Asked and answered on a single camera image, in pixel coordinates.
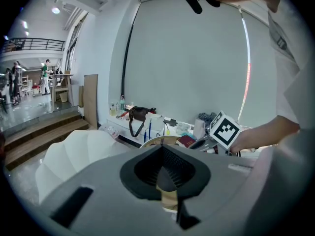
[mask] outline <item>balcony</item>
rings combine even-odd
[[[23,50],[63,51],[64,41],[46,38],[12,38],[5,41],[1,53]]]

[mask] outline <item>wooden stairs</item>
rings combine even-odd
[[[8,137],[5,142],[5,166],[11,171],[30,158],[63,141],[74,130],[86,130],[89,124],[80,113],[70,112],[41,121]]]

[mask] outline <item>table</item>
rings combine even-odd
[[[55,110],[55,102],[56,102],[56,92],[59,91],[68,91],[68,100],[71,104],[73,104],[73,96],[72,96],[72,89],[70,84],[70,77],[73,74],[53,74],[49,75],[49,77],[52,77],[53,80],[53,90],[52,90],[52,110]],[[56,88],[57,87],[57,78],[64,78],[66,82],[65,88]]]

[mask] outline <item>hand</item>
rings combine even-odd
[[[242,131],[230,147],[230,152],[236,154],[242,149],[245,149],[247,138],[246,131]]]

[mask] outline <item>white cube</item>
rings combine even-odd
[[[210,136],[228,150],[241,132],[236,121],[221,111],[210,124]]]

